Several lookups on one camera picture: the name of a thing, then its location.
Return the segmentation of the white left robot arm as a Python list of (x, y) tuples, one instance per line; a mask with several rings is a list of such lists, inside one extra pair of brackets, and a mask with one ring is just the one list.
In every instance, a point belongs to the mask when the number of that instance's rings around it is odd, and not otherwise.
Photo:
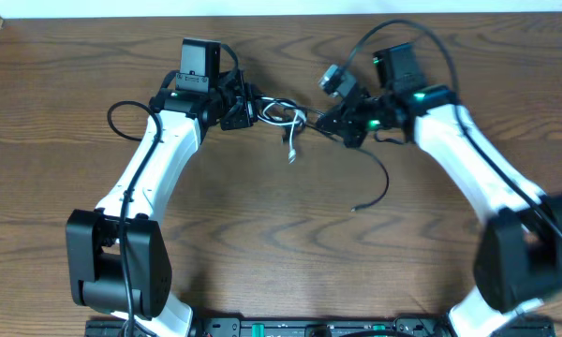
[(223, 72), (220, 56), (234, 51), (215, 40), (186, 38), (180, 67), (147, 104), (147, 126), (125, 171), (91, 211), (66, 224), (71, 297), (123, 319), (121, 336), (187, 336), (191, 307), (171, 292), (172, 266), (161, 232), (170, 196), (189, 159), (215, 125), (254, 122), (242, 70)]

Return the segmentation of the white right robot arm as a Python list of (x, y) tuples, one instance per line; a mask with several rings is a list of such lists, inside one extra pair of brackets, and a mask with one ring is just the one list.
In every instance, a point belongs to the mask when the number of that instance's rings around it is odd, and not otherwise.
[(338, 103), (319, 129), (358, 148), (369, 133), (398, 128), (429, 154), (477, 215), (481, 241), (474, 288), (447, 315), (442, 335), (489, 336), (562, 291), (562, 194), (529, 181), (480, 132), (453, 87), (424, 77), (410, 44), (376, 51), (382, 95), (372, 96), (343, 66), (321, 89)]

